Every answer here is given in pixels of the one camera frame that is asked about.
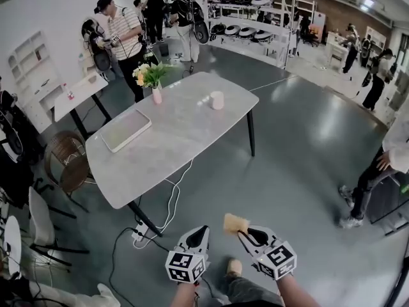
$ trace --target electrical outlet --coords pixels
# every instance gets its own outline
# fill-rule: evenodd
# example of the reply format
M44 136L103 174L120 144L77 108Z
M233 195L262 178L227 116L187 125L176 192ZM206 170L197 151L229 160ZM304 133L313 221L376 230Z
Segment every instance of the electrical outlet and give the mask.
M146 232L148 232L148 225L146 225L144 222L139 221L139 224L135 228L138 232L141 232L143 235L146 235ZM139 235L138 233L132 232L132 237L137 241L141 242L143 240L143 236Z

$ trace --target black table leg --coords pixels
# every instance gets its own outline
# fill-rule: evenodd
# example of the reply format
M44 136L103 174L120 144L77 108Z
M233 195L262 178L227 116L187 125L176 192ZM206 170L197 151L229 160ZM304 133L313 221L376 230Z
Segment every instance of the black table leg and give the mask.
M92 95L91 98L95 101L95 104L98 106L98 108L101 110L101 113L104 114L105 116L105 122L104 124L108 123L110 120L112 120L112 117L109 116L107 110L105 107L101 104L100 99L96 95Z
M144 222L146 225L148 225L148 228L151 229L151 231L153 231L155 234L158 235L158 237L161 237L162 234L161 232L158 230L158 228L151 222L151 220L148 218L148 216L146 216L144 214L144 212L138 207L138 205L136 204L136 202L131 201L128 204L129 208L132 209L132 212L135 213L135 215L137 217L139 217L141 219L142 222Z
M249 139L251 147L251 155L254 157L256 155L255 146L254 146L254 125L253 125L253 112L250 110L247 113L247 125L249 126Z
M78 116L78 113L75 109L70 111L71 117L74 120L74 123L76 124L79 132L81 133L82 137L84 138L84 140L88 139L88 132L84 127L84 124L82 124L81 119Z

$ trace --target gray marble table top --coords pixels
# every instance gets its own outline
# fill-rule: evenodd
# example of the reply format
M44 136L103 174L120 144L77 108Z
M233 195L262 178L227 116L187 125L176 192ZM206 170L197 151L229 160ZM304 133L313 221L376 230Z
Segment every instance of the gray marble table top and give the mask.
M213 91L224 94L221 110L210 107L208 99ZM205 72L175 82L161 94L160 105L147 97L123 112L138 109L150 118L152 126L120 151L112 153L100 136L109 123L86 141L92 174L115 209L135 200L199 155L259 100L241 86Z

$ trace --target sneaker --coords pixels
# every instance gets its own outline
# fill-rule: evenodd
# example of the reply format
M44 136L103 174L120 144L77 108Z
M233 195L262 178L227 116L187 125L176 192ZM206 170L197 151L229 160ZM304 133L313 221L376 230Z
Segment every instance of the sneaker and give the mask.
M346 204L349 206L349 208L353 208L353 206L355 206L355 202L352 198L352 190L347 188L346 185L339 187L338 193L342 198L345 199Z
M341 218L339 220L339 226L344 229L358 228L364 224L363 219L356 219L352 216Z
M228 270L226 274L233 273L235 276L241 276L243 271L242 262L239 259L229 260Z

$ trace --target hand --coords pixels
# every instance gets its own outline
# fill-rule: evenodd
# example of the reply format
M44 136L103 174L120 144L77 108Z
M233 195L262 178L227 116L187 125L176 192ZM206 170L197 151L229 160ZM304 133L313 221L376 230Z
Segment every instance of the hand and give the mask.
M379 161L376 168L380 171L385 171L390 166L389 152L384 152L376 161Z

